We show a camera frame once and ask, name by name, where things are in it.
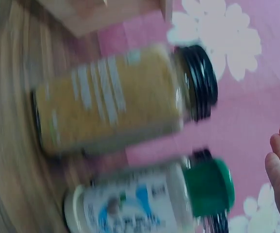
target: pink carpet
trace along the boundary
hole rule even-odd
[[[208,147],[231,169],[236,203],[232,233],[280,233],[264,169],[269,138],[280,126],[280,0],[175,0],[173,24],[161,13],[99,32],[104,56],[149,44],[201,43],[216,69],[217,107],[211,119],[183,132],[126,149],[131,166]]]

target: wooden object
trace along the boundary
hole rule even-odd
[[[76,37],[128,18],[161,10],[172,18],[173,0],[38,0]]]
[[[96,33],[74,38],[32,0],[0,0],[0,233],[67,233],[62,198],[88,183],[96,163],[47,160],[36,143],[29,92],[99,58]],[[103,170],[124,166],[118,154]]]

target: spice jar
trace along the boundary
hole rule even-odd
[[[208,118],[217,102],[212,64],[198,45],[156,45],[82,65],[32,92],[43,151],[114,152]]]
[[[227,233],[234,204],[229,169],[212,157],[195,162],[195,155],[78,186],[64,201],[67,227],[72,233],[195,233],[200,227]]]

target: wooden floor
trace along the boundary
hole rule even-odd
[[[87,182],[93,166],[82,157],[44,158],[29,91],[99,55],[96,34],[76,40],[34,1],[0,0],[0,233],[67,232],[63,195]]]

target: white flower pattern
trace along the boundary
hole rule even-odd
[[[167,32],[170,44],[201,44],[207,51],[219,80],[226,60],[236,80],[246,69],[257,69],[256,55],[262,53],[257,30],[249,28],[250,18],[239,4],[226,7],[225,0],[182,0],[186,11],[174,12],[173,27]]]
[[[245,215],[230,219],[230,233],[280,233],[280,214],[269,183],[261,187],[257,200],[246,198],[243,209]]]

